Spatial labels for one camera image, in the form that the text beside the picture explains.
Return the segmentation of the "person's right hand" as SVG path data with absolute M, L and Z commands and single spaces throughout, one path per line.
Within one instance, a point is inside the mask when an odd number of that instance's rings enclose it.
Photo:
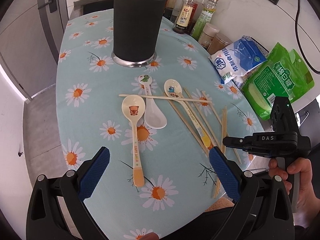
M 268 163 L 269 176 L 280 176 L 284 182 L 287 193 L 290 192 L 292 184 L 287 180 L 289 174 L 300 174 L 299 197 L 297 201 L 297 211 L 293 214 L 295 224 L 307 228 L 319 213 L 319 199 L 316 197 L 312 185 L 311 161 L 305 158 L 298 158 L 287 170 L 279 168 L 276 159 L 271 159 Z

